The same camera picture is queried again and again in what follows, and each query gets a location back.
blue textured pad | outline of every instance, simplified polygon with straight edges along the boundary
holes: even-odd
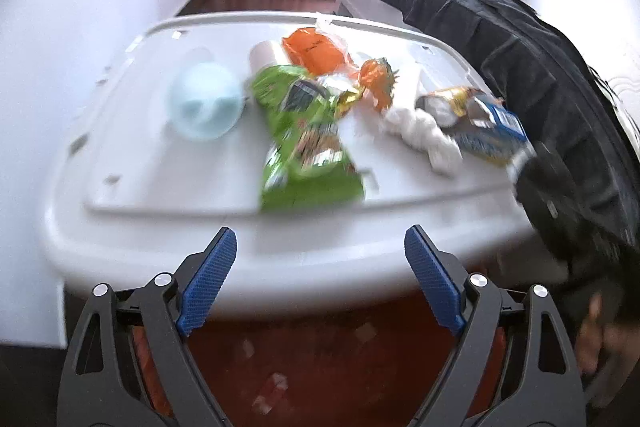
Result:
[[[404,255],[420,284],[438,324],[457,335],[466,325],[461,297],[442,264],[415,229],[404,235]]]
[[[181,334],[188,336],[194,328],[204,324],[220,286],[236,259],[237,247],[236,234],[227,230],[187,285],[182,293],[182,311],[175,322]]]

barcode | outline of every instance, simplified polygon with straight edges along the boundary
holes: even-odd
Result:
[[[498,114],[498,119],[503,126],[508,127],[519,134],[524,134],[522,125],[520,124],[520,120],[518,120],[517,116],[504,110],[498,110],[496,113]]]

light blue bowl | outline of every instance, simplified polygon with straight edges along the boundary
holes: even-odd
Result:
[[[176,132],[189,140],[219,138],[236,124],[243,106],[238,78],[215,62],[184,68],[169,89],[169,118]]]

green snack bag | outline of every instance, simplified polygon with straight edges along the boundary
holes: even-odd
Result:
[[[363,197],[362,180],[338,138],[339,96],[299,66],[266,68],[252,91],[274,139],[263,172],[263,209]]]

white paper roll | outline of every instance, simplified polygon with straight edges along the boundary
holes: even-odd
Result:
[[[258,42],[249,52],[249,65],[254,76],[269,66],[288,64],[291,64],[289,56],[278,41]]]

